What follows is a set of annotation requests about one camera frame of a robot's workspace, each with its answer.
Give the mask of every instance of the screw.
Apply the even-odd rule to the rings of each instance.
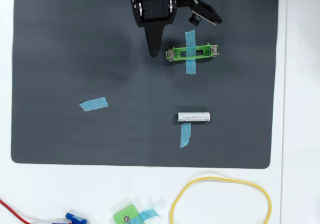
[[[128,223],[130,221],[130,218],[128,216],[124,217],[125,223]]]

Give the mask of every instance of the cylindrical battery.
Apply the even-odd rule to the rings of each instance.
[[[178,122],[208,122],[210,113],[178,113]]]

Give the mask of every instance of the blue plastic clip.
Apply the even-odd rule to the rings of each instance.
[[[65,218],[71,221],[72,224],[87,224],[87,220],[83,218],[79,218],[75,215],[72,215],[70,213],[67,213]]]

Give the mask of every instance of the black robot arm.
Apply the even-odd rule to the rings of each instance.
[[[164,27],[173,23],[178,7],[190,7],[189,21],[194,25],[199,25],[202,19],[214,25],[222,22],[215,10],[201,0],[131,0],[131,5],[138,27],[145,29],[152,57],[159,54]]]

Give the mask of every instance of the yellow rubber band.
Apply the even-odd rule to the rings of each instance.
[[[244,184],[253,188],[258,189],[259,191],[261,191],[266,199],[268,200],[268,214],[265,218],[265,221],[263,224],[267,224],[270,216],[271,216],[271,210],[272,210],[272,203],[271,203],[271,199],[268,195],[268,193],[260,186],[254,184],[254,183],[250,183],[250,182],[246,182],[246,181],[241,181],[241,180],[236,180],[236,179],[226,179],[226,178],[216,178],[216,177],[205,177],[205,178],[198,178],[195,179],[191,182],[189,182],[179,193],[179,195],[177,196],[177,198],[175,199],[175,201],[173,202],[173,205],[171,207],[170,210],[170,223],[174,224],[174,210],[176,207],[177,202],[179,201],[180,197],[183,195],[183,193],[188,189],[188,187],[190,187],[192,184],[197,183],[197,182],[201,182],[201,181],[219,181],[219,182],[228,182],[228,183],[239,183],[239,184]]]

